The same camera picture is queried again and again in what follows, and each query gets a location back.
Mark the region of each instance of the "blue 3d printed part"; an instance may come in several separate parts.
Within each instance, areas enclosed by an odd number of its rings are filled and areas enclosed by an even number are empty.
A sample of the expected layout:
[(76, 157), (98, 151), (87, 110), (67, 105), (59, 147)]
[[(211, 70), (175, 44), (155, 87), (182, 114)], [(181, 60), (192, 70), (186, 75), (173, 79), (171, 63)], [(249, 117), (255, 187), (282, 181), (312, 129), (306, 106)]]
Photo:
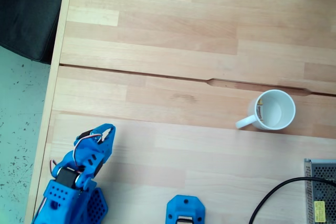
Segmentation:
[[(109, 133), (102, 139), (106, 130)], [(112, 124), (103, 124), (76, 138), (74, 150), (52, 169), (55, 179), (49, 182), (32, 224), (99, 224), (102, 221), (108, 206), (92, 179), (112, 154), (115, 132)]]
[(204, 224), (205, 207), (195, 196), (176, 195), (167, 204), (166, 224)]

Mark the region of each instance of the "table edge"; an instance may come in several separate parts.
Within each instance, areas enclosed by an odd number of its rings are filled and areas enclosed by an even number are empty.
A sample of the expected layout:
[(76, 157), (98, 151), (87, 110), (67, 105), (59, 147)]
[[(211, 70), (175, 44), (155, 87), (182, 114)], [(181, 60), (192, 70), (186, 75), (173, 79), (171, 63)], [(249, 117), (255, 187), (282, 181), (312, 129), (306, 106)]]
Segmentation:
[(51, 115), (51, 109), (53, 106), (55, 86), (58, 74), (58, 67), (61, 55), (61, 49), (63, 44), (63, 37), (65, 31), (65, 24), (68, 15), (68, 7), (70, 0), (62, 0), (59, 13), (59, 21), (57, 25), (57, 33), (54, 45), (54, 51), (52, 53), (52, 61), (50, 66), (50, 73), (48, 79), (47, 92), (45, 97), (45, 103), (43, 108), (42, 120), (40, 125), (39, 137), (36, 147), (36, 156), (34, 161), (34, 168), (32, 174), (32, 180), (30, 183), (30, 189), (28, 194), (27, 208), (25, 213), (25, 223), (31, 223), (35, 213), (35, 205), (37, 199), (37, 190), (39, 186), (39, 180), (41, 175), (41, 169), (44, 158), (44, 150), (46, 146), (48, 127)]

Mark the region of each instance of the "wire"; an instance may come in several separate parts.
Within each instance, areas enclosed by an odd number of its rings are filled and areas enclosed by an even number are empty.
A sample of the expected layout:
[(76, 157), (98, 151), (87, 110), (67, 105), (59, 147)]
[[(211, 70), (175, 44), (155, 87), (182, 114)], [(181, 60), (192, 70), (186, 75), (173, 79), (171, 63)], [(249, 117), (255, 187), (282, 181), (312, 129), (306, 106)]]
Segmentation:
[(53, 171), (53, 164), (57, 165), (57, 162), (54, 159), (50, 160), (50, 164), (49, 164), (49, 168), (50, 168), (50, 174), (52, 175), (52, 171)]
[(330, 180), (326, 180), (324, 178), (315, 178), (315, 177), (298, 177), (298, 178), (292, 178), (292, 179), (289, 179), (289, 180), (286, 180), (282, 183), (280, 183), (279, 185), (277, 185), (275, 188), (273, 188), (263, 199), (262, 201), (259, 203), (259, 205), (257, 206), (256, 210), (254, 210), (251, 218), (250, 218), (250, 221), (248, 222), (248, 224), (252, 224), (254, 219), (256, 218), (256, 215), (258, 213), (258, 211), (261, 209), (261, 207), (263, 206), (263, 204), (266, 202), (266, 200), (271, 197), (271, 195), (273, 193), (275, 193), (279, 188), (289, 184), (289, 183), (292, 183), (292, 182), (296, 182), (296, 181), (316, 181), (316, 182), (321, 182), (321, 183), (325, 183), (325, 184), (328, 184), (330, 186), (334, 186), (336, 187), (336, 183), (335, 182), (332, 182)]
[(80, 140), (78, 140), (78, 142), (75, 145), (75, 147), (73, 149), (73, 152), (72, 152), (72, 158), (73, 158), (73, 161), (74, 161), (74, 163), (75, 163), (76, 166), (78, 166), (78, 165), (77, 165), (77, 162), (76, 162), (76, 159), (75, 159), (75, 153), (76, 153), (76, 149), (77, 149), (78, 145), (80, 144), (80, 142), (82, 142), (83, 139), (91, 138), (91, 137), (94, 137), (94, 136), (100, 136), (100, 139), (97, 142), (99, 142), (100, 140), (102, 140), (102, 134), (92, 134), (92, 135), (88, 135), (88, 136), (82, 137)]

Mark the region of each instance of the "black cable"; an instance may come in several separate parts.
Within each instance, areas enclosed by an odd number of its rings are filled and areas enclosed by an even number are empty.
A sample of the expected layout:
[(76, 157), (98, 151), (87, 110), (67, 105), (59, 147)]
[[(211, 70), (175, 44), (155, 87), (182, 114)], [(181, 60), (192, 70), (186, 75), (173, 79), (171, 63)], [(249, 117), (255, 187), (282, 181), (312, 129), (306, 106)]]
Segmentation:
[(330, 186), (334, 186), (336, 187), (336, 183), (330, 181), (330, 180), (326, 180), (324, 178), (314, 178), (314, 177), (298, 177), (298, 178), (292, 178), (292, 179), (289, 179), (289, 180), (286, 180), (282, 183), (280, 183), (279, 185), (277, 185), (275, 188), (273, 188), (263, 199), (262, 201), (259, 203), (259, 205), (257, 206), (256, 210), (254, 210), (251, 218), (250, 218), (250, 221), (248, 222), (248, 224), (252, 224), (254, 219), (256, 218), (256, 215), (258, 213), (258, 211), (261, 209), (261, 207), (263, 206), (263, 204), (266, 202), (266, 200), (271, 197), (271, 195), (273, 193), (275, 193), (279, 188), (289, 184), (289, 183), (292, 183), (292, 182), (296, 182), (296, 181), (316, 181), (316, 182), (321, 182), (321, 183), (325, 183), (325, 184), (328, 184)]

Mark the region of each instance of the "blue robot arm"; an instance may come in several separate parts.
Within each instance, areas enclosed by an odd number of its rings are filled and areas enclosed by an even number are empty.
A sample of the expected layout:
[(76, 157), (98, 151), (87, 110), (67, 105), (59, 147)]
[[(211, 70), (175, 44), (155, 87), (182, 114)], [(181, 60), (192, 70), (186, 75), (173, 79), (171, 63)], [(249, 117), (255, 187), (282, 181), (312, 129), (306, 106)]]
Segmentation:
[(32, 224), (101, 222), (108, 207), (92, 179), (112, 154), (115, 132), (112, 124), (103, 124), (76, 138), (74, 150), (51, 170), (55, 179), (50, 180)]

